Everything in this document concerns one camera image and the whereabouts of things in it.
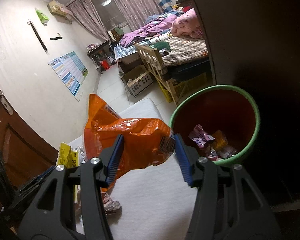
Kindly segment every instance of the red bucket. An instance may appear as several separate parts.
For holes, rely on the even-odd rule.
[[[107,69],[110,68],[110,66],[109,66],[109,64],[108,64],[108,62],[106,60],[102,61],[102,66],[103,66],[104,70],[107,70]]]

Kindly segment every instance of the metal screw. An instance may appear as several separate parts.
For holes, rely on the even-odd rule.
[[[208,161],[208,158],[206,158],[206,157],[199,157],[198,161],[199,161],[199,163],[206,163]]]
[[[92,158],[92,159],[90,160],[90,162],[91,162],[92,164],[97,164],[97,163],[100,162],[100,159],[97,158],[97,157],[94,157],[94,158]]]
[[[241,170],[242,169],[242,165],[241,164],[238,164],[236,163],[235,165],[233,165],[233,168],[237,171]]]
[[[63,171],[65,169],[65,166],[63,164],[60,164],[56,167],[57,171]]]

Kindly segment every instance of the plaid bedsheet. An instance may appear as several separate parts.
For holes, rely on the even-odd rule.
[[[181,65],[208,56],[204,39],[193,39],[187,36],[171,37],[168,41],[171,52],[162,57],[162,68]]]
[[[164,34],[161,34],[150,40],[141,41],[138,44],[149,47],[150,45],[153,45],[153,44],[157,43],[158,41],[165,41],[166,39],[170,39],[172,37],[173,37],[172,34],[164,33]],[[125,47],[121,46],[120,43],[114,46],[113,51],[114,51],[116,61],[118,61],[120,58],[123,58],[127,55],[138,52],[136,46],[133,45],[131,47],[125,48]]]
[[[140,42],[140,44],[143,45],[143,46],[148,47],[148,46],[151,45],[151,42],[150,41],[143,41],[143,42]],[[120,43],[114,46],[113,51],[114,51],[116,60],[118,60],[119,58],[125,57],[127,55],[130,55],[132,53],[138,52],[136,46],[133,45],[129,48],[125,48],[125,47],[122,47],[120,45]]]

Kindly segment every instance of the purple wrapper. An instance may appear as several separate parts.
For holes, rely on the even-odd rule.
[[[199,147],[203,150],[205,146],[209,143],[214,142],[215,138],[205,132],[200,124],[197,124],[191,133],[189,133],[189,138],[193,140]]]

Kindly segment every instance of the trash can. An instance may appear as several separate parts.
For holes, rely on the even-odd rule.
[[[231,158],[214,162],[230,167],[241,163],[251,152],[260,128],[260,113],[256,102],[245,90],[217,85],[205,88],[182,102],[174,111],[169,125],[175,134],[181,134],[186,145],[196,147],[188,135],[197,124],[209,134],[221,130],[228,144],[239,151]]]

